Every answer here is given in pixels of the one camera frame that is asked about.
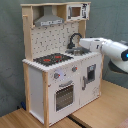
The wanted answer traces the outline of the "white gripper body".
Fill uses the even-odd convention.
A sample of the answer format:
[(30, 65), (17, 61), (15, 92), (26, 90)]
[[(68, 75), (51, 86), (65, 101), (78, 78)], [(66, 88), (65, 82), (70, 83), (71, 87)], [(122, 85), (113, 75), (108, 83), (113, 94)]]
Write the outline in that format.
[(97, 42), (95, 38), (81, 38), (79, 45), (83, 48), (89, 49), (90, 51), (95, 51), (97, 47)]

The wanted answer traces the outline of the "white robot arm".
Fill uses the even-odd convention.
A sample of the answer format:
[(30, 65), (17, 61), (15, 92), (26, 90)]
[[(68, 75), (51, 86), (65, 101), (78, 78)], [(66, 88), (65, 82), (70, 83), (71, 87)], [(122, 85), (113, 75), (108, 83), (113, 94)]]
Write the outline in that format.
[(91, 52), (108, 56), (111, 71), (128, 74), (128, 44), (105, 38), (81, 38), (79, 45)]

